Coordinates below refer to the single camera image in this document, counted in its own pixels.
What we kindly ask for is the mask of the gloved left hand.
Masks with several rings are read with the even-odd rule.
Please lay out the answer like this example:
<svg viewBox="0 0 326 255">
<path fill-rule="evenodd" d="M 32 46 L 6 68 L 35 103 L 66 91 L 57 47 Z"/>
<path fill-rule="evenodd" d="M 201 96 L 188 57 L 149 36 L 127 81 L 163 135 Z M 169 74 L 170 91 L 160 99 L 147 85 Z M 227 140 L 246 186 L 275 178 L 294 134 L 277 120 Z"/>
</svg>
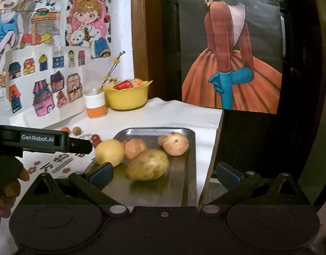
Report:
<svg viewBox="0 0 326 255">
<path fill-rule="evenodd" d="M 20 195 L 20 181 L 29 181 L 30 176 L 23 163 L 15 157 L 0 157 L 0 217 L 9 218 L 16 198 Z"/>
</svg>

